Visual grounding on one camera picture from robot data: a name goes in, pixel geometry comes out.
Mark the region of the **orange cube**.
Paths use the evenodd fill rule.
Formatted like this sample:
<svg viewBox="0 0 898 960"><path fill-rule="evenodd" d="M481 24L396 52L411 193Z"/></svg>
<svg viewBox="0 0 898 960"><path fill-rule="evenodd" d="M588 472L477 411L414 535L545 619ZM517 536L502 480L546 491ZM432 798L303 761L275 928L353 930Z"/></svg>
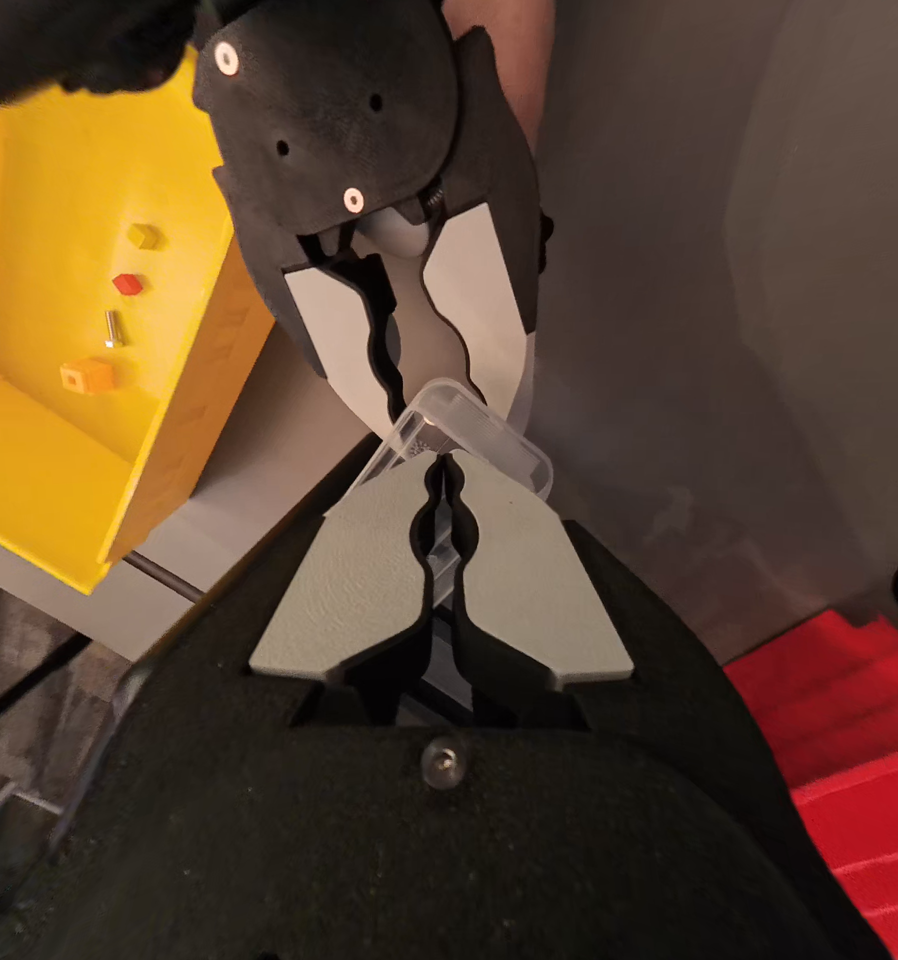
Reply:
<svg viewBox="0 0 898 960"><path fill-rule="evenodd" d="M118 388L118 376L112 363L95 357L86 357L59 366L62 387L82 396L98 396Z"/></svg>

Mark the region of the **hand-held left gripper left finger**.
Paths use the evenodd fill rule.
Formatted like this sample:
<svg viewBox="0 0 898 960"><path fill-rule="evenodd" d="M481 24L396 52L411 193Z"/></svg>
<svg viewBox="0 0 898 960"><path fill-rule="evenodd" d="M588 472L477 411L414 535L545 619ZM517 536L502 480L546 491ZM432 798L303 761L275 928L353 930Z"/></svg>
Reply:
<svg viewBox="0 0 898 960"><path fill-rule="evenodd" d="M260 675L335 683L416 636L433 604L428 553L439 456L355 486L323 521L249 658Z"/></svg>

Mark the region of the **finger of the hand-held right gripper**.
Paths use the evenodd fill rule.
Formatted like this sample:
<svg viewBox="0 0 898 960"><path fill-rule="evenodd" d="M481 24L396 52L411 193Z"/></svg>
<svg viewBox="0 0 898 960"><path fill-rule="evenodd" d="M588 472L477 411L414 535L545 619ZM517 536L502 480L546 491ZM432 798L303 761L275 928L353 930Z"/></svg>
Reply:
<svg viewBox="0 0 898 960"><path fill-rule="evenodd" d="M332 256L320 245L302 249L310 261L286 270L284 279L316 365L365 426L386 438L407 400L397 298L385 260L351 246Z"/></svg>
<svg viewBox="0 0 898 960"><path fill-rule="evenodd" d="M429 252L397 258L397 331L407 402L447 378L527 432L536 336L524 328L487 202L449 218Z"/></svg>

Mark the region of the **clear plastic drawer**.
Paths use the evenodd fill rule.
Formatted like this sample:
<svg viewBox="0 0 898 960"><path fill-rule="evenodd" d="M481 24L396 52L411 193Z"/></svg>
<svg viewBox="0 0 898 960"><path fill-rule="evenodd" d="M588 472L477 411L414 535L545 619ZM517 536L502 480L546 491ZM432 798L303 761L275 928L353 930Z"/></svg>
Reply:
<svg viewBox="0 0 898 960"><path fill-rule="evenodd" d="M436 379L427 384L395 422L390 434L347 491L347 497L365 483L385 474L420 454L446 454L465 450L546 500L553 486L553 466L536 446L493 413L461 384ZM558 559L571 558L571 545L565 540L556 515L548 508L527 511L518 508L518 517L543 521L542 539L522 537L510 556L490 545L490 552L468 564L472 574L490 573L489 582L505 602L522 604L533 611L559 603L559 588L572 584L572 578L558 565ZM357 571L353 561L343 561L334 597L325 601L326 609L336 614L347 612L368 617L377 623L394 624L396 614L386 612L392 596L389 588L376 596L374 588L383 585L389 572L374 566Z"/></svg>

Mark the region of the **dark cloth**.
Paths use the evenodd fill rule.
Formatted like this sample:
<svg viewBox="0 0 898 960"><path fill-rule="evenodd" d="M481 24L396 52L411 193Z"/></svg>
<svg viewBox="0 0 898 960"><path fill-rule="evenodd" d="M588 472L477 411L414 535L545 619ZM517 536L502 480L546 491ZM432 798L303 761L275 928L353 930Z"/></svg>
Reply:
<svg viewBox="0 0 898 960"><path fill-rule="evenodd" d="M0 1L0 107L50 87L112 95L171 78L194 1Z"/></svg>

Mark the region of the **person's right forearm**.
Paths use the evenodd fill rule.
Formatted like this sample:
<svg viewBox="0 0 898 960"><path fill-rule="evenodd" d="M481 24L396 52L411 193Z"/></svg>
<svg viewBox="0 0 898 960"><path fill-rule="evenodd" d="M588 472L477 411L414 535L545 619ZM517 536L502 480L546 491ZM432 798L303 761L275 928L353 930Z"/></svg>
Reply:
<svg viewBox="0 0 898 960"><path fill-rule="evenodd" d="M475 27L487 31L504 97L535 151L555 38L555 2L444 1L441 8L454 39Z"/></svg>

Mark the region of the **yellow plastic bin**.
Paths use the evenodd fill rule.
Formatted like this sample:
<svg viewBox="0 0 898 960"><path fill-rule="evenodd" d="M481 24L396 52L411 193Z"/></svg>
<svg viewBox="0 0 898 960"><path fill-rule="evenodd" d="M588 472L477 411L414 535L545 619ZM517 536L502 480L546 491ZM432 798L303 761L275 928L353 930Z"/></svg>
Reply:
<svg viewBox="0 0 898 960"><path fill-rule="evenodd" d="M149 93L0 108L0 546L83 594L190 498L274 326L215 183L196 63ZM160 247L132 246L132 223ZM121 296L122 273L143 294ZM62 387L86 357L116 390Z"/></svg>

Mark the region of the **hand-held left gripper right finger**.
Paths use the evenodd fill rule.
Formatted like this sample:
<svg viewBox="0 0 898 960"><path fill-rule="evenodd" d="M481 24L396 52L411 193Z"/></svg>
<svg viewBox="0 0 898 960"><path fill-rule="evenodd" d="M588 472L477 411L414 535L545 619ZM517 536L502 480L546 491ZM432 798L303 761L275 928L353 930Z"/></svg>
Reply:
<svg viewBox="0 0 898 960"><path fill-rule="evenodd" d="M472 674L491 689L517 690L519 655L528 690L631 678L635 665L559 516L507 474L465 450L444 461L452 541L459 562L453 606L455 653L490 656Z"/></svg>

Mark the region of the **red plastic bin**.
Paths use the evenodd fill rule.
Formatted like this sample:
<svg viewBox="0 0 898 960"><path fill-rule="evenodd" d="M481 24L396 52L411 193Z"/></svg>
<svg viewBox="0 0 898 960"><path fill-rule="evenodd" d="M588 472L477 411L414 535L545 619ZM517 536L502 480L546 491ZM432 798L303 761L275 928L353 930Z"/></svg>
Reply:
<svg viewBox="0 0 898 960"><path fill-rule="evenodd" d="M898 958L898 628L830 609L723 670L829 870Z"/></svg>

